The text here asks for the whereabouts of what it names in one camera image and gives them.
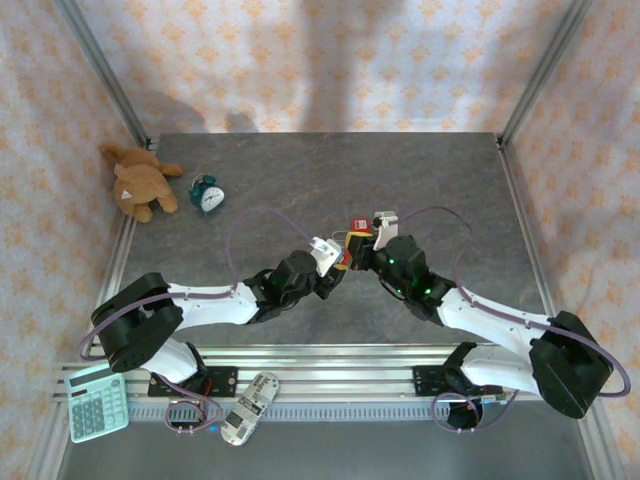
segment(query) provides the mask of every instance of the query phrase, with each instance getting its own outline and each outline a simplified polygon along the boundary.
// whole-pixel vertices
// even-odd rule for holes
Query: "small red object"
[[[349,265],[351,263],[351,254],[346,250],[342,254],[342,261],[340,262],[342,265]]]
[[[351,220],[351,230],[355,232],[370,232],[371,222],[366,218],[354,218]]]

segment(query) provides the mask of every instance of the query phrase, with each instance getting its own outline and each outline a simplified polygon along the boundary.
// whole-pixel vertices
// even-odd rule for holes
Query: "teddy bear ear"
[[[127,167],[123,167],[119,163],[116,164],[115,167],[113,167],[113,172],[116,174],[116,177],[118,177],[122,181],[126,182],[126,181],[130,180],[131,175],[130,175]]]

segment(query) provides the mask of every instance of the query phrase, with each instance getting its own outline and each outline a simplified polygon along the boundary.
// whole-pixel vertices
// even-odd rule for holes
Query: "calculator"
[[[64,383],[74,443],[101,437],[129,424],[124,376],[113,373],[109,364],[75,372]]]

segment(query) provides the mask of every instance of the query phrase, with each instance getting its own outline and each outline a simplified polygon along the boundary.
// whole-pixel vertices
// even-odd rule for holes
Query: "clock face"
[[[216,208],[224,200],[224,192],[218,187],[207,188],[202,195],[200,205],[205,213]]]

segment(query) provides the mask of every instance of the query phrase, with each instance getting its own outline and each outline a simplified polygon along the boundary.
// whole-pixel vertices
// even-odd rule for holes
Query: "dark gray table surface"
[[[377,210],[400,215],[427,205],[455,209],[472,224],[476,244],[462,263],[466,285],[479,295],[542,312],[533,271],[493,136],[473,133],[175,134],[157,155],[185,175],[171,179],[176,213],[156,207],[138,224],[123,285],[159,271],[183,285],[227,285],[225,241],[234,219],[256,206],[284,212],[310,235],[331,236],[354,217]],[[219,211],[204,216],[189,202],[200,173],[226,192]],[[451,276],[468,240],[458,220],[432,212],[401,225],[425,250],[430,267]],[[304,241],[281,219],[252,215],[233,239],[240,278],[275,268]],[[371,272],[349,272],[328,300],[315,295],[259,325],[195,328],[176,338],[198,345],[451,343],[470,334],[423,323],[380,287]]]
[[[69,442],[59,480],[588,480],[577,423],[517,403],[473,435],[433,422],[262,423],[242,447],[219,434],[180,438],[162,423]]]

